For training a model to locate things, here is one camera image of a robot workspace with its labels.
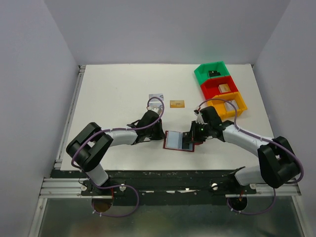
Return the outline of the red leather card holder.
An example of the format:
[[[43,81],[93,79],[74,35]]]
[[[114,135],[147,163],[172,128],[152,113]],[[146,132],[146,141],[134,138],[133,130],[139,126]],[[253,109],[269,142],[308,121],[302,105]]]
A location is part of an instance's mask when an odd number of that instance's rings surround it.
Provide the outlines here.
[[[163,148],[167,150],[194,152],[195,147],[192,143],[183,145],[183,134],[183,132],[178,131],[166,131]]]

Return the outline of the white VIP card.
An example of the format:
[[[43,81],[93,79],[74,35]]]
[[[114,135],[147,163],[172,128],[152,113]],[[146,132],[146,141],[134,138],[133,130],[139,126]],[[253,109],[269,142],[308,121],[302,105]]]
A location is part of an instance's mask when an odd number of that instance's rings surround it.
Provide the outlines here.
[[[162,101],[164,100],[164,95],[162,93],[158,93],[158,94],[149,94],[149,99],[157,97],[159,99],[161,99]]]
[[[157,113],[161,113],[162,112],[162,108],[163,108],[162,104],[159,104],[159,103],[150,103],[147,106],[147,109],[156,111]]]

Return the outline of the gold credit card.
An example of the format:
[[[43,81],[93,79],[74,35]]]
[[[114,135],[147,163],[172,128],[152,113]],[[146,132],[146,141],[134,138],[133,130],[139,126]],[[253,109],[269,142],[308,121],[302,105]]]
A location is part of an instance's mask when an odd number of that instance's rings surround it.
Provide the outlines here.
[[[170,108],[185,108],[184,100],[170,100]]]

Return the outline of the black credit card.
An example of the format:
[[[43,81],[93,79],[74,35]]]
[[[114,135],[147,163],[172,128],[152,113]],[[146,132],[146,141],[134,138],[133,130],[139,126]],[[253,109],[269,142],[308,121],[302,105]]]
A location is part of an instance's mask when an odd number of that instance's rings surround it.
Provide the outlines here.
[[[184,132],[182,133],[182,150],[185,151],[193,151],[194,150],[194,143],[192,141],[192,134],[191,132]]]

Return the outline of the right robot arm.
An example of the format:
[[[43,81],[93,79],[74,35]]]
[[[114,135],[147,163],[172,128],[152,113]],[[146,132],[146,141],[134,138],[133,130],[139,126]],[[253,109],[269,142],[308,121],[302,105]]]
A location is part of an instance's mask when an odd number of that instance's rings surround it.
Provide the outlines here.
[[[293,150],[284,137],[265,138],[242,131],[232,121],[222,121],[213,106],[197,109],[195,114],[197,119],[192,121],[190,131],[183,133],[183,149],[215,138],[243,148],[259,160],[257,166],[241,167],[230,174],[230,192],[237,194],[250,184],[267,184],[276,189],[299,174]]]

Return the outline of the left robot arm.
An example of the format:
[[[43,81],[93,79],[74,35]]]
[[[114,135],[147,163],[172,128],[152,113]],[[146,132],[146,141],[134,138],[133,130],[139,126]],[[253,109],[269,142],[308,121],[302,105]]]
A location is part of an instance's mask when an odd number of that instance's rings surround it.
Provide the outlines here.
[[[109,176],[101,165],[106,151],[118,145],[136,145],[146,139],[163,140],[162,120],[158,109],[147,110],[141,119],[122,129],[103,131],[95,122],[89,123],[66,147],[66,153],[80,170],[92,180],[93,190],[104,195],[109,191]]]

